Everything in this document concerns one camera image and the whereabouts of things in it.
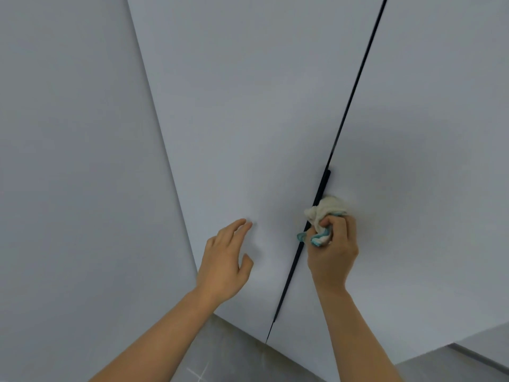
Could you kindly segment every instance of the hand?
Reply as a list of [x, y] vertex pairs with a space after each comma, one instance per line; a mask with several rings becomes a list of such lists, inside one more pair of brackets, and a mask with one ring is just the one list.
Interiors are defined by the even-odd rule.
[[216, 308], [235, 296], [249, 279], [253, 261], [244, 255], [239, 268], [239, 252], [251, 226], [251, 222], [246, 223], [246, 219], [242, 218], [207, 240], [196, 277], [196, 289]]
[[320, 222], [323, 227], [330, 224], [332, 241], [326, 246], [316, 247], [310, 243], [311, 237], [316, 234], [314, 227], [309, 228], [306, 234], [308, 266], [319, 296], [321, 292], [346, 292], [348, 273], [359, 254], [355, 218], [327, 216]]

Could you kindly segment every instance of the white and teal cloth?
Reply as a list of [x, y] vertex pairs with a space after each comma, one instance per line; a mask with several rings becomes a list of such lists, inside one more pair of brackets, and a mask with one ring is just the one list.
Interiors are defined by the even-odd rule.
[[[329, 214], [333, 216], [346, 215], [347, 210], [343, 201], [337, 197], [327, 196], [322, 198], [317, 206], [313, 206], [304, 211], [304, 215], [317, 231], [317, 233], [311, 237], [311, 244], [314, 246], [327, 245], [330, 242], [331, 225], [326, 228], [320, 225], [321, 220]], [[304, 241], [306, 239], [306, 232], [299, 233], [297, 238], [299, 241]]]

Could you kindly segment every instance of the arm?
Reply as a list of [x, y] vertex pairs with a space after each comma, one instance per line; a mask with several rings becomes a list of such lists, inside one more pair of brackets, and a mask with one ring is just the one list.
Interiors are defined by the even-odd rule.
[[196, 288], [90, 382], [168, 382], [209, 316], [249, 279], [251, 258], [244, 255], [240, 268], [238, 262], [240, 246], [251, 226], [240, 219], [210, 238]]
[[332, 242], [320, 248], [309, 244], [316, 233], [310, 228], [308, 266], [329, 328], [341, 382], [403, 382], [345, 288], [359, 252], [355, 218], [328, 216], [320, 224], [332, 224]]

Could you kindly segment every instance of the gray tile floor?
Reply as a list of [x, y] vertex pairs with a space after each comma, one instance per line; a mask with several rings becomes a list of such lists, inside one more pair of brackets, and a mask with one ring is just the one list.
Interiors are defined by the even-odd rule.
[[[449, 348], [398, 365], [407, 382], [509, 382], [509, 376]], [[213, 315], [172, 382], [319, 382], [284, 355]]]

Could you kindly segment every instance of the person's left hand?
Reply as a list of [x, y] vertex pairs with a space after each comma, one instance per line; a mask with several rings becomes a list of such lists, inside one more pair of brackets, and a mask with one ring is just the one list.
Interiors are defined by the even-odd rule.
[[239, 252], [251, 226], [251, 222], [241, 218], [207, 240], [196, 288], [217, 306], [235, 296], [249, 279], [253, 261], [244, 255], [239, 268]]

